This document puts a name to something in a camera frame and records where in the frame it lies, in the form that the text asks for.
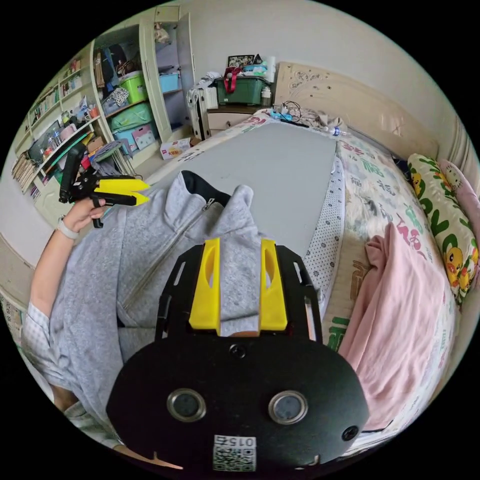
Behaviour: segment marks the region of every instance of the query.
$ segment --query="nightstand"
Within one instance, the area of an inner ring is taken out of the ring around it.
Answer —
[[[219,108],[207,110],[211,136],[238,125],[261,108],[261,105],[221,105]]]

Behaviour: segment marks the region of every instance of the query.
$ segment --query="white wall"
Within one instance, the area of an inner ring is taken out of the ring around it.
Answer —
[[[53,229],[36,210],[30,195],[22,195],[12,178],[16,160],[12,146],[0,178],[0,232],[23,259],[36,266]]]
[[[448,154],[455,111],[423,68],[367,24],[308,0],[176,1],[190,12],[196,77],[223,73],[229,55],[275,56],[358,80],[402,105]]]

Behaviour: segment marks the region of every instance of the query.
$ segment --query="screw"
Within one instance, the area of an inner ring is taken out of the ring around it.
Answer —
[[[242,359],[247,354],[243,346],[237,345],[235,343],[230,347],[230,353],[237,359]]]
[[[342,434],[341,439],[344,442],[350,442],[353,440],[359,432],[359,428],[357,426],[349,426]]]

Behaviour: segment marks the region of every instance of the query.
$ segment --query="plaid shirt sleeve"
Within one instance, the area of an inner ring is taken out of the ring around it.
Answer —
[[[21,347],[33,366],[53,385],[70,389],[50,345],[50,319],[31,302],[21,326]]]
[[[48,383],[67,388],[61,370],[57,367],[50,345],[50,319],[32,303],[28,305],[21,327],[21,349],[32,365]],[[91,439],[114,448],[122,442],[113,432],[107,432],[89,415],[80,402],[64,412],[80,431]]]

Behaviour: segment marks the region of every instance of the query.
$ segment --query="wooden headboard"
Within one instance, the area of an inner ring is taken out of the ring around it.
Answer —
[[[405,160],[411,154],[437,158],[439,145],[404,108],[352,78],[330,70],[280,62],[276,105],[293,101],[301,108],[341,117],[353,130],[376,140]]]

